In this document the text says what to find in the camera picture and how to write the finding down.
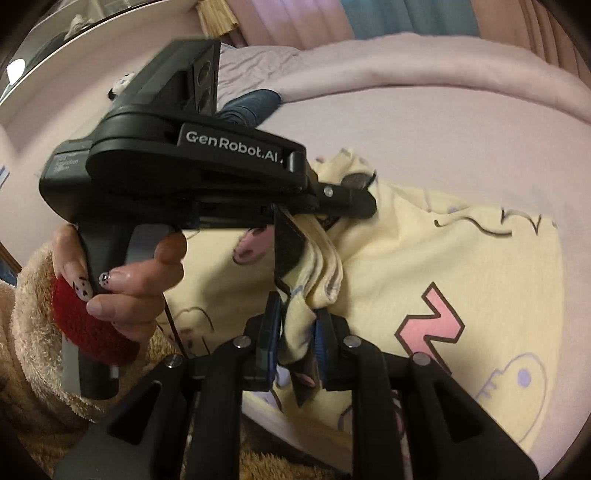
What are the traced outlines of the left hand with painted nails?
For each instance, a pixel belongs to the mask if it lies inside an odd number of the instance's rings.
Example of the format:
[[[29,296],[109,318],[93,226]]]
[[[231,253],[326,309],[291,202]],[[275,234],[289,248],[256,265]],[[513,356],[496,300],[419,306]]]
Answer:
[[[52,263],[55,277],[67,282],[88,314],[143,344],[156,330],[156,318],[164,310],[164,293],[183,278],[186,250],[183,234],[168,235],[157,244],[151,259],[101,274],[99,283],[106,292],[95,294],[77,230],[65,224],[53,236]]]

